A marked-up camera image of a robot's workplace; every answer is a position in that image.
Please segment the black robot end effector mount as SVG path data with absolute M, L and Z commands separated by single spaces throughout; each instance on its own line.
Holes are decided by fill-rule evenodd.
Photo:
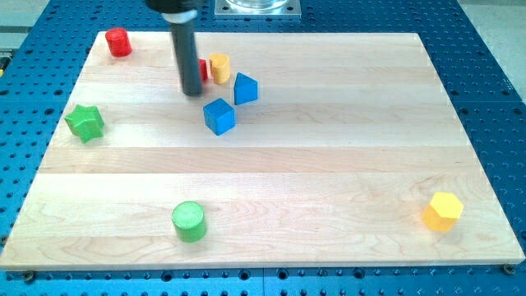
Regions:
M 164 14 L 176 14 L 197 9 L 200 0 L 145 0 L 145 4 L 153 11 Z

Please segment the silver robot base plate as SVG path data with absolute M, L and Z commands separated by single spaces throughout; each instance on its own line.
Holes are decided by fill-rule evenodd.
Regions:
M 219 19 L 293 18 L 302 16 L 300 0 L 215 0 Z

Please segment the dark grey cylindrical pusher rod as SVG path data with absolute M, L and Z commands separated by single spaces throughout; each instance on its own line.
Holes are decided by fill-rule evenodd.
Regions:
M 182 92 L 191 97 L 202 93 L 201 70 L 198 65 L 195 40 L 194 20 L 196 16 L 196 9 L 178 13 L 162 13 L 162 17 L 169 24 Z

